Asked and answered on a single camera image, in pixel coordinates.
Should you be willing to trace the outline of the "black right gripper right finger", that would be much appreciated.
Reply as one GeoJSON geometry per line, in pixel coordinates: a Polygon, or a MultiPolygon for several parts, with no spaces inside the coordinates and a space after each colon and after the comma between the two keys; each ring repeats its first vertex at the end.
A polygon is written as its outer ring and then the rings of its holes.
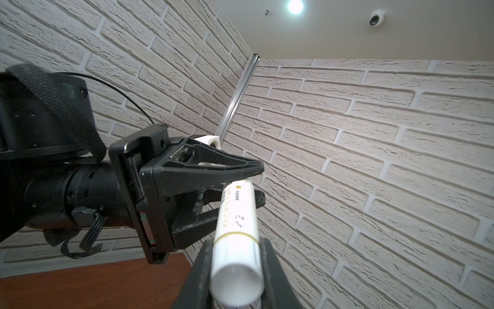
{"type": "Polygon", "coordinates": [[[289,284],[289,280],[270,240],[261,238],[260,248],[264,276],[264,292],[261,296],[261,308],[301,309],[301,303],[289,284]]]}

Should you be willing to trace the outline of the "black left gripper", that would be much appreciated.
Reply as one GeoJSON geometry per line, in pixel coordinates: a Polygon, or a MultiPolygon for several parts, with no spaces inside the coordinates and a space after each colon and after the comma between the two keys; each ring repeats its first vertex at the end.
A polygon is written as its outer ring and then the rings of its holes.
{"type": "Polygon", "coordinates": [[[260,160],[190,138],[170,140],[168,128],[153,124],[109,147],[127,212],[150,264],[165,264],[172,252],[216,230],[219,210],[202,212],[203,206],[221,201],[223,188],[212,186],[264,171],[260,160]]]}

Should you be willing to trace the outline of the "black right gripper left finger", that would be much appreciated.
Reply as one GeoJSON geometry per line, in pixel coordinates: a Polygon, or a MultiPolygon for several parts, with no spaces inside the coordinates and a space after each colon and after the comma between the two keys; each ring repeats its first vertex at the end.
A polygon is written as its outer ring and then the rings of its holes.
{"type": "Polygon", "coordinates": [[[172,309],[211,309],[214,301],[210,293],[213,241],[202,245],[190,274],[183,285],[172,309]]]}

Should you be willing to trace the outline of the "white glue stick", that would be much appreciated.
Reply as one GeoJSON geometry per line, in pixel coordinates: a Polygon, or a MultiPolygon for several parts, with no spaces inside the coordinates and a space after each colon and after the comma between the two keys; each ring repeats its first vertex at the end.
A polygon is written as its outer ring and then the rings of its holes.
{"type": "Polygon", "coordinates": [[[227,307],[247,306],[264,291],[255,191],[249,179],[223,189],[210,275],[210,293],[227,307]]]}

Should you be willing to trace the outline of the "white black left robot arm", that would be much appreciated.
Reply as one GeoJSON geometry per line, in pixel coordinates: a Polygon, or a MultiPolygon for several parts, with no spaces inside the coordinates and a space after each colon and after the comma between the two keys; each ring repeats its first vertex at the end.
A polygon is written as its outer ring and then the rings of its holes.
{"type": "Polygon", "coordinates": [[[1,239],[41,229],[63,255],[97,254],[105,227],[130,227],[150,264],[216,228],[221,186],[260,175],[259,160],[225,153],[198,136],[150,125],[106,147],[86,82],[18,64],[1,74],[1,239]]]}

